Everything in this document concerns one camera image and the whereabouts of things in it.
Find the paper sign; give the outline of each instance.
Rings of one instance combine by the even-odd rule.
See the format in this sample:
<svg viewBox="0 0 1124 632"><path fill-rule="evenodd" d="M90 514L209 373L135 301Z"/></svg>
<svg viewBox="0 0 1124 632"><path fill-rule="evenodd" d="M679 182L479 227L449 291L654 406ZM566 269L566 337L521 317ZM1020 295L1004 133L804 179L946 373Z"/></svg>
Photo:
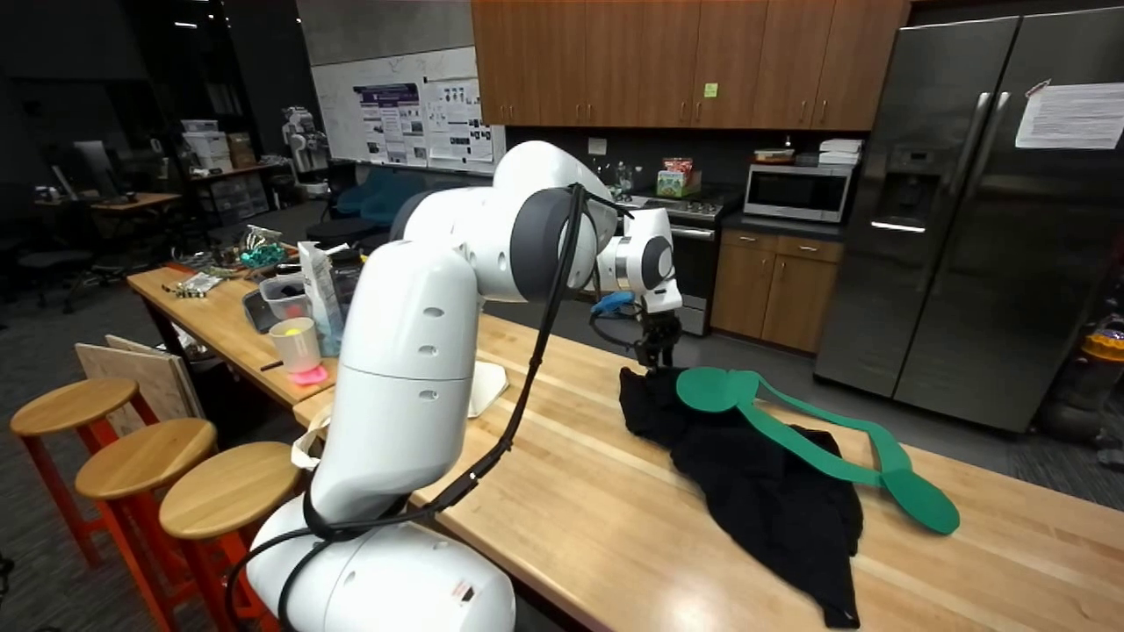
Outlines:
<svg viewBox="0 0 1124 632"><path fill-rule="evenodd" d="M1115 150L1124 133L1124 84L1047 84L1028 93L1017 148Z"/></svg>

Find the black cloth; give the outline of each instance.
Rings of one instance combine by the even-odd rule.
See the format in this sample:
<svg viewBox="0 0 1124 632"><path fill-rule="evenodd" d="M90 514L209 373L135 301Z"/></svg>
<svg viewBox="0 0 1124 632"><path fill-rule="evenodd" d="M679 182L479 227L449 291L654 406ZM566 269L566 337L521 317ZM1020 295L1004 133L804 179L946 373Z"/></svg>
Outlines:
<svg viewBox="0 0 1124 632"><path fill-rule="evenodd" d="M675 395L679 369L622 369L633 436L660 443L693 476L709 515L761 566L804 591L830 627L859 627L850 556L864 529L855 483L812 472L760 436L737 409L698 414ZM839 452L830 432L796 429Z"/></svg>

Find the whiteboard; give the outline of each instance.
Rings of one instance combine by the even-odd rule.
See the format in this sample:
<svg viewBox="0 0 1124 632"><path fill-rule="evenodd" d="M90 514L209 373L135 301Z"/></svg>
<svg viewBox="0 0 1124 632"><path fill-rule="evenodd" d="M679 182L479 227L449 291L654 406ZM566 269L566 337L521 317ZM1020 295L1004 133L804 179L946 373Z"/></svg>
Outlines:
<svg viewBox="0 0 1124 632"><path fill-rule="evenodd" d="M473 48L312 65L334 158L491 173L504 127L480 122Z"/></svg>

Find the refrigerator door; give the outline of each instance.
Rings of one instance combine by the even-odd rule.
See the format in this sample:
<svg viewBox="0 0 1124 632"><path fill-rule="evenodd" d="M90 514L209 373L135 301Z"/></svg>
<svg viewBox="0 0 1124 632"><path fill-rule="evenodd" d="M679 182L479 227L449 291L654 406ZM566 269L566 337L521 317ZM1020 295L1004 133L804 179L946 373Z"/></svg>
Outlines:
<svg viewBox="0 0 1124 632"><path fill-rule="evenodd" d="M1124 6L1022 19L895 400L1028 429L1124 235L1124 150L1121 138L1106 150L1017 148L1017 133L1045 84L1117 84L1121 58Z"/></svg>
<svg viewBox="0 0 1124 632"><path fill-rule="evenodd" d="M883 395L895 388L1017 23L898 31L814 374Z"/></svg>

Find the microwave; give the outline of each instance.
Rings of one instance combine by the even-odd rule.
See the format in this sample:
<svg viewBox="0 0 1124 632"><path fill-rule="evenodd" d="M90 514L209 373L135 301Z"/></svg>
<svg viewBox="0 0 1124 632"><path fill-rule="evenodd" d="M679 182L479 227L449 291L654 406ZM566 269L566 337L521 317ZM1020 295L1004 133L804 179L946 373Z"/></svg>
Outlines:
<svg viewBox="0 0 1124 632"><path fill-rule="evenodd" d="M842 226L855 166L747 166L747 219Z"/></svg>

